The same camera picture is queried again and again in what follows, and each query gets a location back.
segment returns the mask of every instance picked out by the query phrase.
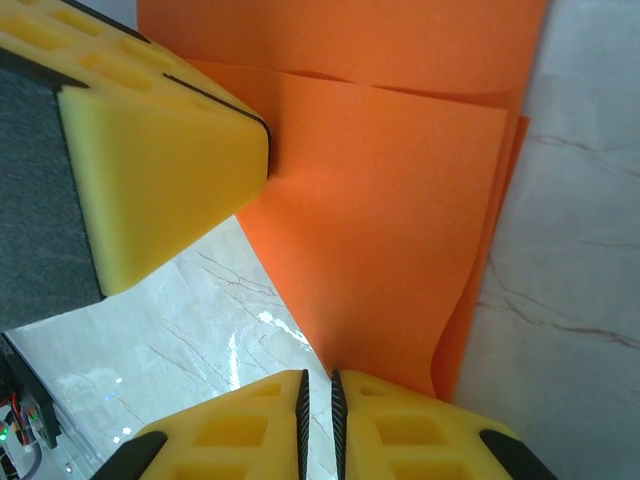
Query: orange sheet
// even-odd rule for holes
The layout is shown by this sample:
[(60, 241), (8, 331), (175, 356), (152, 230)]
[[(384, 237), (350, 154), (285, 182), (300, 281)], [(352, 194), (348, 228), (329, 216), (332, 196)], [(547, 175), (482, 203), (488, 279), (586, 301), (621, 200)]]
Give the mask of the orange sheet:
[(451, 399), (545, 3), (138, 2), (273, 129), (238, 218), (327, 368)]

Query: wire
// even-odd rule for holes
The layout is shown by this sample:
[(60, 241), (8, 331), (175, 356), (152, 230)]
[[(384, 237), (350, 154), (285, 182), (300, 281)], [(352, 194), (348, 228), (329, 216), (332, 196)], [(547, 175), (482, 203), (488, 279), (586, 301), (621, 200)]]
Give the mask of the wire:
[(22, 439), (21, 443), (22, 445), (28, 445), (29, 440), (27, 439), (27, 436), (25, 435), (25, 432), (24, 432), (26, 425), (20, 413), (20, 406), (18, 404), (18, 394), (15, 392), (11, 397), (11, 409), (13, 410), (13, 416), (15, 417), (16, 423), (18, 424), (18, 429), (20, 430), (20, 437)]
[(25, 412), (22, 413), (21, 420), (24, 421), (27, 425), (26, 432), (24, 434), (29, 438), (29, 442), (32, 445), (33, 453), (35, 455), (31, 468), (26, 473), (26, 475), (22, 477), (21, 480), (33, 480), (33, 478), (36, 476), (36, 473), (38, 473), (38, 470), (40, 469), (40, 465), (42, 464), (42, 448), (40, 447), (40, 444), (36, 442), (36, 438), (31, 431), (29, 418), (27, 417), (27, 414)]

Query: black plastic mount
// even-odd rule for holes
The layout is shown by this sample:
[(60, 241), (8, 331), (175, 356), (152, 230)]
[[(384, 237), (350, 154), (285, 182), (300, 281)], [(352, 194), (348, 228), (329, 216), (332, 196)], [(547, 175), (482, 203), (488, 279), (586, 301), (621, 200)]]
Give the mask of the black plastic mount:
[(60, 425), (53, 410), (53, 399), (4, 334), (0, 335), (0, 373), (2, 388), (17, 392), (23, 403), (33, 403), (42, 423), (38, 434), (49, 448), (55, 448)]

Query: black rubber strip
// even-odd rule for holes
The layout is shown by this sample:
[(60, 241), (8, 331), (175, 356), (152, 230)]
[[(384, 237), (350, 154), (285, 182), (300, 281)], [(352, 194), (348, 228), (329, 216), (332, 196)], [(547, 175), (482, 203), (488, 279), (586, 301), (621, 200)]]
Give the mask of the black rubber strip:
[(24, 75), (52, 87), (55, 91), (60, 91), (64, 85), (89, 88), (89, 85), (80, 80), (40, 65), (37, 62), (5, 50), (4, 48), (0, 48), (0, 69)]
[(82, 13), (86, 13), (87, 15), (92, 16), (93, 18), (100, 20), (102, 23), (106, 23), (107, 25), (117, 28), (121, 32), (126, 33), (127, 35), (131, 35), (132, 37), (137, 38), (138, 40), (142, 40), (143, 42), (151, 43), (151, 41), (142, 35), (137, 30), (133, 28), (127, 27), (120, 22), (116, 22), (113, 18), (107, 17), (106, 15), (94, 10), (93, 8), (87, 7), (84, 3), (77, 2), (76, 0), (61, 0), (63, 3), (74, 7), (80, 10)]
[(495, 430), (483, 430), (480, 438), (513, 480), (557, 480), (520, 440)]
[(342, 388), (340, 372), (334, 370), (331, 376), (331, 416), (333, 419), (333, 441), (336, 448), (338, 480), (346, 479), (348, 415), (347, 397)]
[(298, 479), (307, 478), (307, 457), (309, 456), (309, 371), (303, 370), (296, 401), (296, 433), (298, 440)]
[(187, 83), (184, 80), (180, 80), (178, 77), (174, 77), (173, 75), (169, 75), (168, 73), (163, 73), (162, 75), (165, 78), (168, 78), (169, 80), (172, 80), (172, 81), (176, 82), (177, 84), (188, 88), (189, 90), (193, 90), (194, 92), (199, 93), (200, 95), (203, 95), (203, 96), (207, 97), (209, 100), (213, 100), (214, 102), (219, 103), (220, 105), (224, 105), (225, 107), (228, 107), (231, 110), (234, 110), (234, 111), (244, 115), (245, 117), (248, 117), (248, 118), (258, 122), (260, 125), (262, 125), (262, 127), (265, 130), (265, 132), (267, 133), (267, 145), (268, 145), (268, 148), (269, 148), (269, 152), (271, 152), (271, 130), (269, 130), (269, 125), (267, 125), (267, 123), (262, 118), (260, 118), (259, 116), (255, 115), (255, 114), (253, 114), (251, 112), (247, 112), (245, 110), (242, 110), (240, 107), (237, 107), (237, 106), (233, 105), (232, 103), (227, 102), (226, 100), (218, 98), (215, 95), (210, 94), (209, 92), (205, 92), (204, 90), (201, 90), (198, 87), (194, 87), (190, 83)]
[(123, 443), (91, 480), (140, 480), (166, 442), (163, 432), (149, 432)]

